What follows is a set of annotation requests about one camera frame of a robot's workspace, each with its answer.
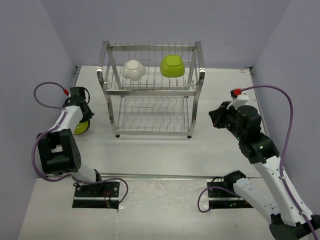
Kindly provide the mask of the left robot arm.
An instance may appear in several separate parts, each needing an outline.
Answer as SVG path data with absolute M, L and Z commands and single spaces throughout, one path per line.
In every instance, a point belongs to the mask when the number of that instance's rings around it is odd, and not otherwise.
M 75 135 L 86 132 L 90 119 L 95 115 L 90 107 L 90 94 L 85 87 L 63 88 L 67 99 L 61 107 L 46 105 L 37 98 L 35 87 L 33 97 L 42 106 L 61 110 L 54 125 L 46 132 L 39 133 L 31 150 L 31 164 L 36 174 L 48 182 L 58 182 L 71 177 L 84 183 L 86 190 L 97 197 L 103 193 L 104 184 L 96 169 L 82 163 L 81 153 Z

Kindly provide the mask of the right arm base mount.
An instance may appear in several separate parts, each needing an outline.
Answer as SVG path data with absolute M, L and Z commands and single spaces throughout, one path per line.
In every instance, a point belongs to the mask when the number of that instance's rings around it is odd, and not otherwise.
M 241 178 L 246 178 L 246 175 L 236 170 L 225 176 L 215 176 L 212 180 L 207 181 L 208 188 L 215 187 L 207 191 L 209 208 L 212 210 L 253 208 L 246 200 L 235 195 L 233 183 Z

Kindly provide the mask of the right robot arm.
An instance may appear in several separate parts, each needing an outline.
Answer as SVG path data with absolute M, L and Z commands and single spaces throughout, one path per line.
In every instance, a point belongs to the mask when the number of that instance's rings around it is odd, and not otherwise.
M 223 177 L 221 189 L 227 196 L 239 195 L 258 211 L 269 224 L 276 240 L 299 240 L 320 228 L 320 217 L 303 204 L 296 190 L 287 192 L 292 183 L 281 166 L 274 142 L 262 133 L 262 118 L 250 105 L 234 108 L 223 102 L 208 114 L 213 127 L 227 129 L 237 140 L 241 153 L 259 172 L 273 198 L 269 198 L 239 170 Z

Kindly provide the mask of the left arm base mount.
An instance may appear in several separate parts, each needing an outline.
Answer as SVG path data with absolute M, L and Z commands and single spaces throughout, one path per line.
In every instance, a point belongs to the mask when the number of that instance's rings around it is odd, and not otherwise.
M 80 185 L 75 182 L 72 208 L 119 209 L 119 181 Z

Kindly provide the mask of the green round bowl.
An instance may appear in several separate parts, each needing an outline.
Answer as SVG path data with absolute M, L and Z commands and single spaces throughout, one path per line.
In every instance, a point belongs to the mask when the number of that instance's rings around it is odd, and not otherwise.
M 90 128 L 90 120 L 79 122 L 73 131 L 74 135 L 81 135 L 84 134 Z

